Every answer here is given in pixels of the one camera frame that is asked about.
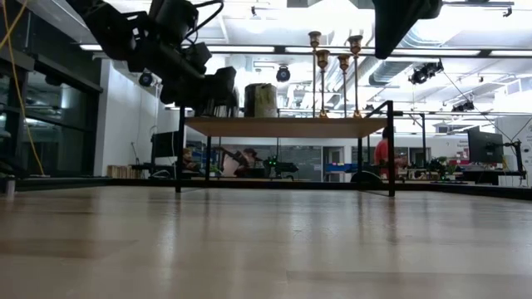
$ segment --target computer monitor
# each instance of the computer monitor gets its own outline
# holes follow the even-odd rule
[[[172,135],[174,137],[174,142],[173,142],[174,148],[173,149],[172,149]],[[153,134],[151,136],[151,157],[153,159],[175,157],[177,155],[179,146],[180,146],[179,131]]]
[[[503,141],[501,134],[468,130],[469,161],[478,163],[502,163]]]

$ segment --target wooden floor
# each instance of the wooden floor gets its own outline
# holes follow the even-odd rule
[[[0,200],[0,297],[532,298],[532,204],[105,187]]]

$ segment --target ceiling duct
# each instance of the ceiling duct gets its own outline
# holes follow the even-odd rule
[[[458,32],[451,32],[445,37],[428,39],[423,37],[423,34],[417,30],[419,26],[412,28],[399,42],[397,47],[440,47],[449,41]],[[369,84],[372,86],[385,86],[390,83],[393,77],[407,69],[412,62],[397,62],[397,61],[383,61],[381,65],[369,76]]]

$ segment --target brass candlestick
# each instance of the brass candlestick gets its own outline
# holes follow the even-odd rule
[[[340,61],[340,70],[342,70],[343,76],[343,117],[347,117],[347,86],[346,86],[346,70],[349,67],[348,54],[340,54],[338,60]]]
[[[316,117],[316,48],[319,46],[321,32],[310,32],[310,46],[313,48],[313,118]]]
[[[322,69],[322,109],[319,111],[319,118],[328,118],[325,112],[325,68],[329,64],[329,50],[316,51],[316,58],[318,59],[318,66]]]
[[[360,110],[358,109],[358,53],[360,53],[362,49],[362,36],[357,35],[349,37],[347,41],[349,42],[349,50],[351,50],[351,53],[355,58],[355,114],[353,117],[362,118]]]

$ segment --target wall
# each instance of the wall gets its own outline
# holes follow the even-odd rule
[[[106,175],[109,164],[134,164],[131,143],[141,163],[150,161],[150,128],[157,124],[159,101],[109,60],[102,62],[100,85],[104,92],[98,107],[94,174]]]

